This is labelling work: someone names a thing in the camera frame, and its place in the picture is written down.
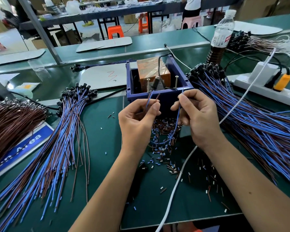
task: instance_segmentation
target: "power strip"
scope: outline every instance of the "power strip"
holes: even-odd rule
[[[234,86],[247,89],[251,84],[249,82],[249,77],[250,77],[250,74],[239,75],[234,81]],[[264,86],[253,84],[250,88],[250,91],[260,94],[264,97],[271,98],[278,102],[290,105],[290,90],[289,89],[283,89],[281,92],[277,92],[275,90],[268,89]]]

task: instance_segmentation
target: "bottle cap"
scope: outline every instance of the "bottle cap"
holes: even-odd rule
[[[232,16],[232,17],[234,17],[235,14],[236,14],[236,10],[227,10],[225,12],[225,16]]]

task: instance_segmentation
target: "metal screw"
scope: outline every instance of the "metal screw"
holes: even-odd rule
[[[175,76],[175,89],[177,88],[177,81],[179,76]]]
[[[147,93],[149,93],[149,81],[150,81],[150,78],[147,78]]]

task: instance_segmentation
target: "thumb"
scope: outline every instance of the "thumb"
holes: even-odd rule
[[[142,119],[142,122],[148,126],[152,126],[156,116],[159,113],[160,103],[156,102],[151,105],[150,109],[147,111],[146,115]]]
[[[184,94],[179,95],[179,103],[181,104],[182,108],[187,112],[190,119],[194,117],[199,110],[193,105],[193,103],[187,98]]]

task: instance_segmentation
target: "white shirt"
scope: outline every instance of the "white shirt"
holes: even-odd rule
[[[197,10],[201,8],[201,0],[187,0],[185,10]]]

